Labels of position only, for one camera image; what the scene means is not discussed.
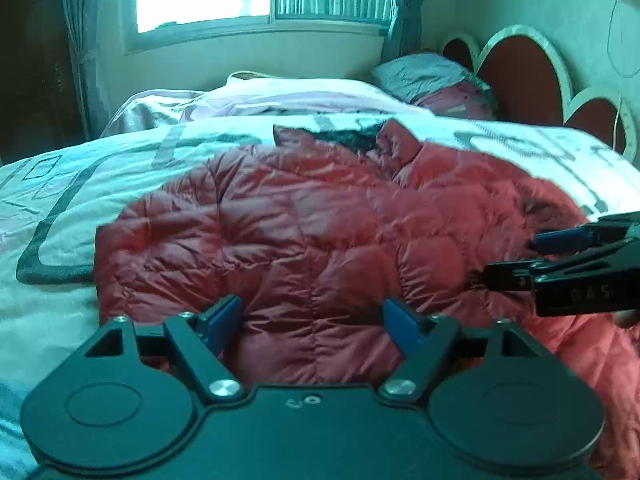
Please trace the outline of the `red quilted down jacket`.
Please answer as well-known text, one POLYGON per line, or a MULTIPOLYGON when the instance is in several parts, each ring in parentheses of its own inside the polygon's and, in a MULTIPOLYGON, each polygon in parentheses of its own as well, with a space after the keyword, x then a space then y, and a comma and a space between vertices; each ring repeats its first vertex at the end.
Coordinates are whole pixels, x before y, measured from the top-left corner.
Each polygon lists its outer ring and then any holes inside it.
POLYGON ((129 204, 96 233, 100 318, 158 323, 224 296, 245 328, 224 352, 243 382, 380 382, 399 353, 382 329, 396 297, 471 327, 512 318, 600 396, 593 465, 639 474, 639 333, 607 314, 537 318, 526 292, 480 269, 532 256, 537 233, 585 213, 555 184, 487 154, 420 141, 390 120, 366 143, 278 127, 129 204))

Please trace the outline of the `red scalloped headboard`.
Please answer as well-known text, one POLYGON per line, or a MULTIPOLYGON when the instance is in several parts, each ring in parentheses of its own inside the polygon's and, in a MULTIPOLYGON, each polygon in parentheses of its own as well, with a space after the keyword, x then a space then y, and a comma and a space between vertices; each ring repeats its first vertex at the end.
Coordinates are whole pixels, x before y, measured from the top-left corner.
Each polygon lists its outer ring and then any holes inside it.
POLYGON ((504 122, 582 130, 628 162, 636 158, 637 128, 620 92, 603 86, 575 91, 564 58, 533 27, 506 26, 483 47, 467 32, 453 32, 442 42, 442 55, 488 84, 504 122))

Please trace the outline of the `grey and red pillows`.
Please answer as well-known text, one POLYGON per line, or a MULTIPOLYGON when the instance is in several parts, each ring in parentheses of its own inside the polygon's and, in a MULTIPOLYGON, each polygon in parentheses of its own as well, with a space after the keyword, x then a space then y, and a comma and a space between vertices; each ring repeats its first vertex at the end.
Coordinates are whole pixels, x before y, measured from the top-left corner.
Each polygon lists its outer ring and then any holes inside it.
POLYGON ((495 120, 498 105, 489 84, 462 65, 433 52, 395 58, 370 71, 372 84, 407 104, 438 116, 495 120))

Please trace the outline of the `patterned white bed quilt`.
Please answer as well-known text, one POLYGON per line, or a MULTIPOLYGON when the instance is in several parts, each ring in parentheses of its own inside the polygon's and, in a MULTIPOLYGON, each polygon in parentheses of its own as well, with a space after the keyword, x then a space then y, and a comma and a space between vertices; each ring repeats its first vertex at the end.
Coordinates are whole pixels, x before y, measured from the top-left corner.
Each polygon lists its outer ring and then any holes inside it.
POLYGON ((639 174, 598 139, 567 128, 468 122, 424 114, 332 114, 205 119, 119 134, 1 170, 1 474, 25 479, 36 462, 20 426, 26 396, 101 325, 96 233, 131 203, 229 148, 265 148, 278 127, 323 141, 372 140, 396 120, 420 141, 510 162, 555 184, 585 221, 639 207, 639 174))

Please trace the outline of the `pink folded blanket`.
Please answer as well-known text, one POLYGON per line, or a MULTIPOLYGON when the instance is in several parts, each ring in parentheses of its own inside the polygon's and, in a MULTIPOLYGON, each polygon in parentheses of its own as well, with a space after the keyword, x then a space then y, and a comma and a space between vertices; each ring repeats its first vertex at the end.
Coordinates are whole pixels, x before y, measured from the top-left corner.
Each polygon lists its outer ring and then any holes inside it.
POLYGON ((210 91, 154 89, 134 94, 116 110, 101 136, 217 117, 334 113, 433 115, 358 80, 230 77, 224 86, 210 91))

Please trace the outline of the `right teal curtain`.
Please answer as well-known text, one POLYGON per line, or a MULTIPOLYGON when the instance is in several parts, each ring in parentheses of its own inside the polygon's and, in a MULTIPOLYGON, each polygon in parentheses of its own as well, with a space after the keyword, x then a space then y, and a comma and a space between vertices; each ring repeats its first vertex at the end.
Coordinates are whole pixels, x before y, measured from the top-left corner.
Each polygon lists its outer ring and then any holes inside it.
POLYGON ((383 42, 381 61, 408 55, 420 48, 424 0, 393 0, 395 11, 383 42))

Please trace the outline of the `teal curtain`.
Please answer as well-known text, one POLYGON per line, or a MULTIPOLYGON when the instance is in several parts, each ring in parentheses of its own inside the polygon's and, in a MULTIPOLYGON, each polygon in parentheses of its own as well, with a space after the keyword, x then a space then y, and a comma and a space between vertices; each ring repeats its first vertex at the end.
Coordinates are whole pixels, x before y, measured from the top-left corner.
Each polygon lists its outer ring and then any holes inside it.
POLYGON ((420 48, 424 0, 393 0, 395 11, 383 42, 381 61, 408 55, 420 48))
POLYGON ((100 136, 113 107, 107 75, 110 0, 62 0, 76 103, 85 138, 100 136))

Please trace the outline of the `dark wooden wardrobe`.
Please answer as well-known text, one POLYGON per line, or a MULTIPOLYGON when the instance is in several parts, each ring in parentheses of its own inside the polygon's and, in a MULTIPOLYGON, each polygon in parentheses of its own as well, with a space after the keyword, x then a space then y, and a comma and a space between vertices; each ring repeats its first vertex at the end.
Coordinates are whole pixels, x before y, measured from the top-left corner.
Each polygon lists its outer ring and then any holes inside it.
POLYGON ((62 0, 1 0, 1 161, 86 140, 62 0))

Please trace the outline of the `left teal curtain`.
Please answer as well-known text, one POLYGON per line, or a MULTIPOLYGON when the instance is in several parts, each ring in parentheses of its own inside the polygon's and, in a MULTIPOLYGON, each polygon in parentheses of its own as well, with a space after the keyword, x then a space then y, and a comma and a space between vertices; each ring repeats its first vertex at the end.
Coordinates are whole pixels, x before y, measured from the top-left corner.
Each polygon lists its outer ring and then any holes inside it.
POLYGON ((85 138, 100 136, 113 107, 107 75, 110 0, 62 0, 76 103, 85 138))

